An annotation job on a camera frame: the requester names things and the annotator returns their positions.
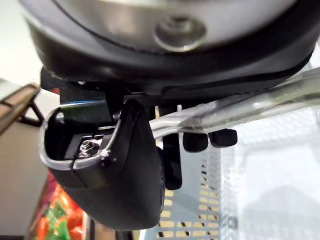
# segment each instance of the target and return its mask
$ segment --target black plastic cover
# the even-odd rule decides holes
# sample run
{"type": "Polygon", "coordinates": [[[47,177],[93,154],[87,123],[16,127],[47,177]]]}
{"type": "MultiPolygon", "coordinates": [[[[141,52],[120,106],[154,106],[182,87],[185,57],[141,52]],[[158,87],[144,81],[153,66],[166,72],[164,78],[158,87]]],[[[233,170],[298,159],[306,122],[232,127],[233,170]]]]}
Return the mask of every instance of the black plastic cover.
{"type": "Polygon", "coordinates": [[[101,224],[117,231],[148,229],[158,224],[163,208],[162,162],[142,106],[128,100],[120,120],[109,156],[80,168],[76,159],[71,169],[50,170],[72,199],[101,224]]]}

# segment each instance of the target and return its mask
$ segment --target black rubber stopper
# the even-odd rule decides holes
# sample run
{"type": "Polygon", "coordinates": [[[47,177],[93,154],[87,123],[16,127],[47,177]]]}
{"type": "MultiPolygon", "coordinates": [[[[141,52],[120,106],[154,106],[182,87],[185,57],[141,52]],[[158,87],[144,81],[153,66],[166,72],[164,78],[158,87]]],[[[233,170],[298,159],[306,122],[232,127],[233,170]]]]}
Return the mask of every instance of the black rubber stopper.
{"type": "Polygon", "coordinates": [[[189,153],[199,153],[207,149],[209,144],[207,134],[184,133],[183,147],[189,153]]]}
{"type": "Polygon", "coordinates": [[[233,129],[222,129],[208,134],[211,145],[215,148],[227,148],[237,144],[238,134],[233,129]]]}

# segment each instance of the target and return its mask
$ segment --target perforated metal panel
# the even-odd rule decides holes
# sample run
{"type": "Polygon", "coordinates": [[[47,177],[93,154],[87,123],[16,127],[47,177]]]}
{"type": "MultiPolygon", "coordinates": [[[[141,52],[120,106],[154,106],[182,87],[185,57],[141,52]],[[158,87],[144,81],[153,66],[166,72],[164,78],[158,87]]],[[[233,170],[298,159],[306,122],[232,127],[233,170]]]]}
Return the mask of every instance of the perforated metal panel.
{"type": "Polygon", "coordinates": [[[210,147],[201,153],[183,148],[180,152],[182,187],[166,191],[161,220],[146,231],[144,239],[217,240],[224,223],[220,151],[210,147]]]}
{"type": "Polygon", "coordinates": [[[182,188],[143,239],[320,239],[319,123],[310,107],[235,127],[234,147],[180,149],[182,188]]]}

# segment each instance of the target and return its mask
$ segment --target chrome bar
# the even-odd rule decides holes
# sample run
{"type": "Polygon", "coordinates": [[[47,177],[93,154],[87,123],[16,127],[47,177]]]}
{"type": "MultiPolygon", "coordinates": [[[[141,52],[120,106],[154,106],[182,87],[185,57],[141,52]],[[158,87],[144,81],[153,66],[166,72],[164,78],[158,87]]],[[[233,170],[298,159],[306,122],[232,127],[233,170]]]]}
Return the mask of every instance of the chrome bar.
{"type": "Polygon", "coordinates": [[[245,99],[231,97],[162,116],[150,126],[155,139],[173,133],[208,134],[314,105],[320,105],[320,68],[245,99]]]}

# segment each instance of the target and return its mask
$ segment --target metal bolt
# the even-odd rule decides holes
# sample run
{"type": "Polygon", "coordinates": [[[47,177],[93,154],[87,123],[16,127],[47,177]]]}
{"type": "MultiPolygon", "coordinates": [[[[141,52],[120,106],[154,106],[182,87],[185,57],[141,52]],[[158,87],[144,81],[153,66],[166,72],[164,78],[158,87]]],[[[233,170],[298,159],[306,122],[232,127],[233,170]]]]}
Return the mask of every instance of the metal bolt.
{"type": "Polygon", "coordinates": [[[92,141],[90,141],[90,140],[85,140],[85,141],[81,144],[80,150],[81,150],[81,151],[89,150],[89,149],[93,148],[93,146],[94,146],[94,143],[93,143],[92,141]]]}
{"type": "Polygon", "coordinates": [[[85,140],[81,144],[79,150],[78,157],[79,158],[88,158],[91,157],[92,155],[96,154],[99,150],[99,146],[101,144],[101,140],[85,140]]]}

